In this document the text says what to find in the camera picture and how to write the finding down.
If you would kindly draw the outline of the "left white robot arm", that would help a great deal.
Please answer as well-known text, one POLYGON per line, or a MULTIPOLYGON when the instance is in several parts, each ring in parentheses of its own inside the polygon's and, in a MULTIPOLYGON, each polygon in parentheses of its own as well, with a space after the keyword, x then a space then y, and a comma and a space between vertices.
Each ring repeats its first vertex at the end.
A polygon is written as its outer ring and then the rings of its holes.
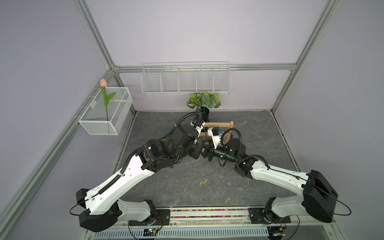
POLYGON ((200 151, 203 128, 204 124, 177 125, 169 135, 148 140, 134 150, 123 167, 97 187, 80 189, 76 193, 77 205, 84 208, 78 214, 80 227, 97 233, 119 221, 153 224, 158 218, 153 201, 127 202, 121 197, 161 169, 172 168, 193 151, 200 151))

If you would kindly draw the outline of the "white mesh wall basket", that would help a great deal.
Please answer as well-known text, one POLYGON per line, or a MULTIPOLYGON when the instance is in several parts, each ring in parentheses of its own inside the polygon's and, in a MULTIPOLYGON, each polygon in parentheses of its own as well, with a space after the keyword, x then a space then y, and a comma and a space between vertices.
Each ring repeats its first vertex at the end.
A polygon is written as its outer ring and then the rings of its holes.
POLYGON ((91 96, 91 102, 75 119, 89 135, 117 136, 132 103, 128 88, 106 87, 91 96))

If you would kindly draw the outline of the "potted green plant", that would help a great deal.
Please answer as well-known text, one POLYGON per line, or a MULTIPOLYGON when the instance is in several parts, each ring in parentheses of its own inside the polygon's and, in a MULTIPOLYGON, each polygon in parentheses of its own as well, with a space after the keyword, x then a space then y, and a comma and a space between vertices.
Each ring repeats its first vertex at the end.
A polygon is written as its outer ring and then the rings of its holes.
POLYGON ((186 106, 196 109, 202 114, 203 121, 209 122, 210 109, 217 109, 221 106, 220 93, 191 93, 186 106))

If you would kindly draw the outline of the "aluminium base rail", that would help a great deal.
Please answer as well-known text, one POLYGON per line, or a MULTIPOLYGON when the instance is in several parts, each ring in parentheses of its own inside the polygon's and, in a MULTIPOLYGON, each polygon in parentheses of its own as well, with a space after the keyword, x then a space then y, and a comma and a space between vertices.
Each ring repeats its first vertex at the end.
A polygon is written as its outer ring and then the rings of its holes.
POLYGON ((80 226, 94 233, 104 231, 115 225, 123 226, 180 226, 202 225, 288 225, 298 223, 325 225, 309 215, 290 215, 286 217, 266 215, 262 207, 205 207, 205 208, 157 208, 147 210, 114 206, 103 215, 89 215, 87 211, 79 216, 80 226))

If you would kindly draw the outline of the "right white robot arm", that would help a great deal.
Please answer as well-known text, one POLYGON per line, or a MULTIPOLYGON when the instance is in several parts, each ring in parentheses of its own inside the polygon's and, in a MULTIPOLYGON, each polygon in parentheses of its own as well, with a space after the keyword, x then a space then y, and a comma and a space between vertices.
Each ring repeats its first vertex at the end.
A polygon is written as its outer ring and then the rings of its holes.
POLYGON ((338 193, 318 171, 310 173, 290 171, 269 165, 260 155, 247 155, 239 139, 230 140, 225 146, 214 143, 202 146, 201 155, 234 164, 234 171, 241 177, 264 181, 294 193, 292 197, 271 197, 262 210, 251 214, 252 223, 272 224, 289 216, 310 216, 323 223, 331 223, 335 216, 338 193))

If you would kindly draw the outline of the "pink artificial tulip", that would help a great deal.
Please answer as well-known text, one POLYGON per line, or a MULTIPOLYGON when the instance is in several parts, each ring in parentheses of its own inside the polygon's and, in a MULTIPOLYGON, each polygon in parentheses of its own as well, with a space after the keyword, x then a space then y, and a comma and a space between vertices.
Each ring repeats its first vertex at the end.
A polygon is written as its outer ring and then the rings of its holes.
POLYGON ((113 92, 109 95, 107 94, 106 88, 108 87, 108 83, 105 79, 100 80, 100 86, 101 86, 101 91, 102 91, 103 98, 104 98, 106 118, 107 118, 107 121, 109 121, 108 104, 109 104, 110 100, 115 96, 116 92, 113 92))

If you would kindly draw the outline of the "wooden jewelry display stand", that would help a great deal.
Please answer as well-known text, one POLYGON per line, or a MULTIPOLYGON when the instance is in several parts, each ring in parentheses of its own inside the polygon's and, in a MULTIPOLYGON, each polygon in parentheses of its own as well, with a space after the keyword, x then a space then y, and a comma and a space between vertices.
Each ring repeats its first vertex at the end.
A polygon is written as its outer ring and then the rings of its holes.
MULTIPOLYGON (((208 140, 211 137, 208 136, 208 128, 219 127, 224 132, 234 126, 233 122, 230 123, 205 123, 205 129, 200 133, 199 137, 208 140)), ((221 143, 219 146, 223 147, 230 140, 230 136, 221 137, 221 143)))

